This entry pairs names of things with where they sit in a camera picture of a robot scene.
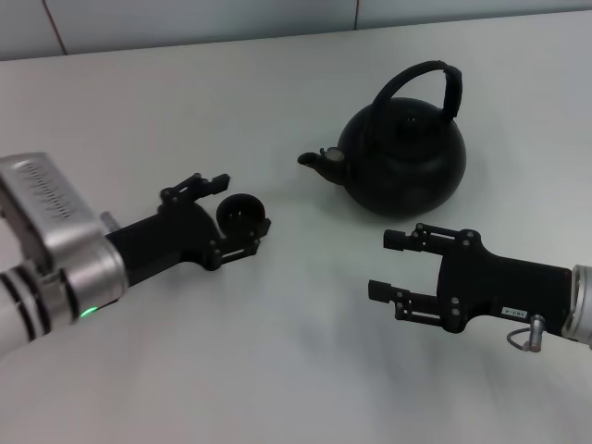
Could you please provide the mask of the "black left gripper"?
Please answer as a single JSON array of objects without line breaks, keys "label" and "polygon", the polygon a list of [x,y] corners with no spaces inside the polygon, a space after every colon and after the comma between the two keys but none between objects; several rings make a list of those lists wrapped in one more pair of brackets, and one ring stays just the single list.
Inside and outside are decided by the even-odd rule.
[{"label": "black left gripper", "polygon": [[135,286],[181,263],[194,263],[207,271],[257,254],[271,220],[246,216],[219,218],[216,223],[196,203],[228,188],[230,176],[204,179],[195,173],[181,183],[161,190],[155,215],[108,234]]}]

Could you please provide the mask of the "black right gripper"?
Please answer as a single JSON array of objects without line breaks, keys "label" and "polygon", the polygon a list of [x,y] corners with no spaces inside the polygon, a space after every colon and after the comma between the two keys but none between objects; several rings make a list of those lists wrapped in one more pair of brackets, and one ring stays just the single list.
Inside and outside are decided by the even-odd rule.
[{"label": "black right gripper", "polygon": [[437,296],[368,282],[369,299],[392,303],[396,320],[461,333],[470,320],[481,315],[526,324],[532,316],[541,315],[549,334],[561,334],[571,303],[572,271],[568,268],[498,256],[485,248],[475,230],[423,223],[409,235],[387,229],[383,247],[442,256]]}]

